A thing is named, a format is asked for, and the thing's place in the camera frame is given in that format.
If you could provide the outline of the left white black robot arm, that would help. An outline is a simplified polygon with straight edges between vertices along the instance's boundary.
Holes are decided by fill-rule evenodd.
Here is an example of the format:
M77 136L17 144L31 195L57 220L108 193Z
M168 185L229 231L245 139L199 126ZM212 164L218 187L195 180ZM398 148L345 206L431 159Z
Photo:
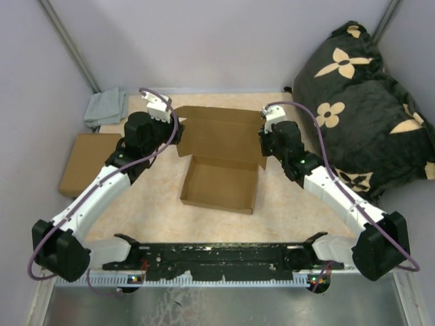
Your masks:
M124 137L91 184L61 213L40 219L32 228L33 254L28 275L37 280L33 264L73 282L90 269L120 264L128 270L141 261L137 241L124 235L87 242L86 237L106 208L152 166L152 158L181 140L183 127L172 113L160 121L147 112L129 115Z

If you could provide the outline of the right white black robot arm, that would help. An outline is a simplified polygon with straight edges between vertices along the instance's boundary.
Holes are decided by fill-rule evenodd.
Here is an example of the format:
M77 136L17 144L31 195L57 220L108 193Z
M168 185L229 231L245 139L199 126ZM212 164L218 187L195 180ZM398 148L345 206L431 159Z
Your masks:
M275 157L290 181L318 197L353 233L351 238L326 234L315 239L303 252L307 267L318 269L334 261L355 266L376 281L410 255L406 219L371 205L329 173L326 162L305 149L296 122L265 124L259 137L263 156Z

